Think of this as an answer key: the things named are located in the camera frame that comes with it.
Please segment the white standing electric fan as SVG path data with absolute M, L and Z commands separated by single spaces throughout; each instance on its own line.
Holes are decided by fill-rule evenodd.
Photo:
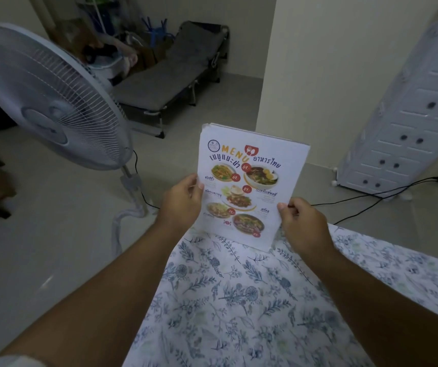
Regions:
M 0 23 L 0 107 L 59 156 L 92 170 L 122 171 L 120 181 L 135 205 L 112 221 L 112 254 L 122 254 L 122 220 L 143 218 L 147 210 L 134 195 L 142 192 L 142 180 L 127 167 L 135 155 L 130 125 L 110 89 L 54 43 Z

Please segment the person's left hand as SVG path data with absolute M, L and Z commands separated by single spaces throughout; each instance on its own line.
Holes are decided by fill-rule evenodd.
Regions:
M 188 179 L 186 176 L 165 193 L 155 222 L 158 227 L 183 235 L 197 220 L 202 198 L 190 197 Z

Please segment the blue floral bed sheet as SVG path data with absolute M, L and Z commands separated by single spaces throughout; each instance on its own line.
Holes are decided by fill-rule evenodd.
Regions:
M 329 225 L 350 260 L 438 314 L 438 259 Z M 191 229 L 123 367 L 374 367 L 281 232 L 263 253 Z

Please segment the stack of printed food menus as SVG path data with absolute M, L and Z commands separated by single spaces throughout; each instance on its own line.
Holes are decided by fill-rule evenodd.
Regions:
M 281 225 L 310 146 L 271 135 L 205 124 L 198 181 L 204 184 L 197 231 L 268 252 Z

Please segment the pile of household clutter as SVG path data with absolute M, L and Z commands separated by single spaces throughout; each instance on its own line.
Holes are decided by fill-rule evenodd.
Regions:
M 77 16 L 57 18 L 51 39 L 98 78 L 118 86 L 156 67 L 154 49 L 130 16 L 121 18 L 124 0 L 72 1 Z

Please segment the person's right hand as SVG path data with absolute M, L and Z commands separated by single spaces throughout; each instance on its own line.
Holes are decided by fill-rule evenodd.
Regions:
M 301 197 L 292 197 L 287 204 L 295 207 L 295 217 L 282 228 L 293 250 L 306 262 L 320 261 L 334 253 L 325 216 Z

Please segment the white plastic drawer cabinet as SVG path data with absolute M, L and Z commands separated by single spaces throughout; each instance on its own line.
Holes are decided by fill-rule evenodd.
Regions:
M 377 197 L 405 188 L 438 158 L 438 21 L 388 86 L 334 169 L 332 186 Z

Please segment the person's left forearm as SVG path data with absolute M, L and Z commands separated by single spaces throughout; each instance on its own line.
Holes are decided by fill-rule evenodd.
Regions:
M 0 367 L 122 367 L 169 256 L 194 223 L 156 221 L 0 353 Z

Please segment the blue plastic stool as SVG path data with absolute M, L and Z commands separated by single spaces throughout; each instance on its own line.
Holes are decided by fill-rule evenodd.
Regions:
M 161 26 L 153 27 L 150 21 L 150 18 L 141 18 L 142 23 L 145 26 L 145 33 L 150 36 L 149 46 L 154 48 L 159 41 L 165 40 L 167 37 L 170 37 L 172 41 L 175 40 L 175 36 L 167 31 L 168 19 L 162 19 L 160 21 Z

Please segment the person's right forearm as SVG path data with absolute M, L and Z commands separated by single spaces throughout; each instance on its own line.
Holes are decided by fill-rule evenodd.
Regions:
M 379 281 L 333 246 L 301 257 L 377 367 L 438 367 L 438 314 Z

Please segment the grey folding camp bed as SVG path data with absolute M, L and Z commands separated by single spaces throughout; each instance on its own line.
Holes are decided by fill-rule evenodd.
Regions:
M 113 87 L 117 102 L 156 121 L 146 124 L 129 117 L 136 132 L 165 138 L 163 113 L 180 97 L 197 105 L 196 86 L 204 80 L 220 83 L 221 63 L 229 55 L 230 29 L 224 24 L 185 21 L 166 57 L 144 71 L 130 73 Z

